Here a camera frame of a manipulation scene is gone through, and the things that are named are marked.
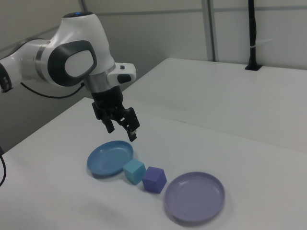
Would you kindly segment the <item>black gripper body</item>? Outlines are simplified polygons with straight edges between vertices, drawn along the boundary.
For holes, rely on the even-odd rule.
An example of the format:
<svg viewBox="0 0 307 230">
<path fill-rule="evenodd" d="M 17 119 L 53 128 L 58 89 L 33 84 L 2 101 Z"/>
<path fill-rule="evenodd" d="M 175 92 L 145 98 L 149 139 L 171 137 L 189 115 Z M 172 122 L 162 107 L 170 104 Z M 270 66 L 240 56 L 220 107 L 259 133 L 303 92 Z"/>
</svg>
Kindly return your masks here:
<svg viewBox="0 0 307 230">
<path fill-rule="evenodd" d="M 92 103 L 97 119 L 122 119 L 127 112 L 123 106 L 123 94 L 119 86 L 104 92 L 91 93 Z"/>
</svg>

